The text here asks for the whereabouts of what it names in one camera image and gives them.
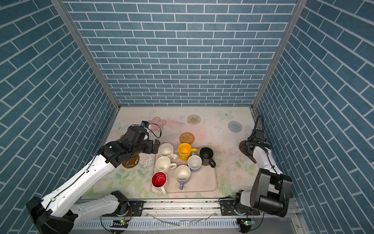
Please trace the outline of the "beige serving tray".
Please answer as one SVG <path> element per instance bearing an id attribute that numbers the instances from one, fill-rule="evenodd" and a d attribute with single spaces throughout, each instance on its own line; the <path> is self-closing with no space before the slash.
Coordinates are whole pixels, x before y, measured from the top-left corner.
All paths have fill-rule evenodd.
<path id="1" fill-rule="evenodd" d="M 152 175 L 159 170 L 156 167 L 156 161 L 158 158 L 161 157 L 159 153 L 155 155 L 154 166 Z M 179 158 L 173 159 L 170 158 L 171 163 L 176 163 L 177 166 L 180 165 L 188 165 L 187 161 L 182 161 Z M 198 172 L 191 173 L 190 179 L 186 185 L 184 185 L 183 190 L 180 190 L 180 183 L 177 181 L 175 177 L 175 169 L 166 173 L 168 178 L 168 186 L 166 187 L 166 192 L 170 193 L 190 193 L 190 192 L 211 192 L 217 189 L 217 178 L 215 168 L 211 166 L 201 166 Z M 152 186 L 151 183 L 151 191 L 155 194 L 162 194 L 161 190 Z"/>

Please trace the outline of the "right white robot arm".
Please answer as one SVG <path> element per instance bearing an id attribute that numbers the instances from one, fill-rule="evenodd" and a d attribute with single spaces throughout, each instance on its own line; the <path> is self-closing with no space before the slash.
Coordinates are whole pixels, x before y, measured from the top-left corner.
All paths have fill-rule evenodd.
<path id="1" fill-rule="evenodd" d="M 239 214 L 259 210 L 270 215 L 285 217 L 291 197 L 292 179 L 276 165 L 271 146 L 265 141 L 264 131 L 254 129 L 240 151 L 259 166 L 250 191 L 236 193 L 234 207 Z"/>

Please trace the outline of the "dark brown glossy round coaster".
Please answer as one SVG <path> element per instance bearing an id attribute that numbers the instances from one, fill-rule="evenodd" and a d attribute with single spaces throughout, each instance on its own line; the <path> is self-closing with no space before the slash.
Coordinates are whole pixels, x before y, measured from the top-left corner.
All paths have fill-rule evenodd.
<path id="1" fill-rule="evenodd" d="M 137 155 L 133 158 L 130 158 L 128 161 L 123 162 L 122 166 L 127 169 L 133 168 L 139 163 L 139 160 L 140 160 L 140 157 L 139 155 Z"/>

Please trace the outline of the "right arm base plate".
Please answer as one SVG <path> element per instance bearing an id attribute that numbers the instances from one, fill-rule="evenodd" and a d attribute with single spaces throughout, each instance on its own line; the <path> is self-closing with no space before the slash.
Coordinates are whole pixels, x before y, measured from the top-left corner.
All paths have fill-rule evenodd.
<path id="1" fill-rule="evenodd" d="M 234 199 L 220 199 L 218 200 L 220 205 L 220 211 L 222 216 L 258 216 L 260 215 L 260 211 L 258 210 L 251 210 L 247 211 L 246 209 L 237 208 L 234 205 Z"/>

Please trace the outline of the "black mug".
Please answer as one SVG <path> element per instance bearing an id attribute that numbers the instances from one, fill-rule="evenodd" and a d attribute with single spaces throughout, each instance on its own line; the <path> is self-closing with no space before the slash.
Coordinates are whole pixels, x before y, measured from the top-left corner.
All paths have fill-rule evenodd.
<path id="1" fill-rule="evenodd" d="M 200 150 L 200 157 L 202 159 L 203 166 L 209 165 L 212 168 L 215 168 L 216 162 L 214 161 L 213 156 L 214 156 L 213 150 L 208 147 L 204 147 Z"/>

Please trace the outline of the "light blue woven coaster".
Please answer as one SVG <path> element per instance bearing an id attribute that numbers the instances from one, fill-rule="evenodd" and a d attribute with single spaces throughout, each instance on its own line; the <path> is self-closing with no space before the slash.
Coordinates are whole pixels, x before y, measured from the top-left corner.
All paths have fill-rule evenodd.
<path id="1" fill-rule="evenodd" d="M 228 124 L 228 129 L 234 133 L 239 133 L 242 131 L 242 125 L 237 121 L 231 121 Z"/>

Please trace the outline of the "pink flower coaster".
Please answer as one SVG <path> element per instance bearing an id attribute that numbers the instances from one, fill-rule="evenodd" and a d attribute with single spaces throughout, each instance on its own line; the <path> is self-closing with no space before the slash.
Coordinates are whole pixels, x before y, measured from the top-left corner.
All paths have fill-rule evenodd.
<path id="1" fill-rule="evenodd" d="M 164 129 L 167 121 L 161 119 L 160 117 L 154 117 L 152 120 L 149 121 L 150 123 L 150 128 L 152 131 L 160 131 Z"/>

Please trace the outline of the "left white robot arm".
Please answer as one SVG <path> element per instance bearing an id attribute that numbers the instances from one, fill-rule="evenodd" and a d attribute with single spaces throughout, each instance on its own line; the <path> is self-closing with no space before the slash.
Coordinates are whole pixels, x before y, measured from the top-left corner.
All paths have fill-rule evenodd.
<path id="1" fill-rule="evenodd" d="M 116 141 L 100 147 L 96 156 L 59 188 L 43 198 L 33 197 L 26 208 L 33 223 L 42 234 L 67 234 L 74 227 L 96 217 L 114 214 L 125 216 L 130 204 L 120 191 L 111 192 L 102 199 L 77 204 L 76 201 L 97 181 L 140 153 L 156 154 L 159 137 L 151 140 L 150 123 L 133 124 Z"/>

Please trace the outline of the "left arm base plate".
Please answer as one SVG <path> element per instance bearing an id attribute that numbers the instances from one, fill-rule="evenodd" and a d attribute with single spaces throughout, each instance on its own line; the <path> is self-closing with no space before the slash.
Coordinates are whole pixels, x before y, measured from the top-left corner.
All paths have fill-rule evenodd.
<path id="1" fill-rule="evenodd" d="M 130 200 L 127 203 L 120 203 L 113 213 L 104 214 L 104 217 L 128 217 L 141 216 L 143 211 L 144 201 Z"/>

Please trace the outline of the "brown wooden round coaster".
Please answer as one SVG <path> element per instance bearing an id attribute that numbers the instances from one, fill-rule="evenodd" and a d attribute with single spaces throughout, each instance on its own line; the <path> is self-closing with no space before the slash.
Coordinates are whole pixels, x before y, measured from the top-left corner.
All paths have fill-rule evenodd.
<path id="1" fill-rule="evenodd" d="M 239 150 L 244 154 L 245 153 L 245 148 L 243 148 L 243 146 L 245 145 L 246 143 L 246 140 L 243 140 L 240 142 L 239 144 Z"/>

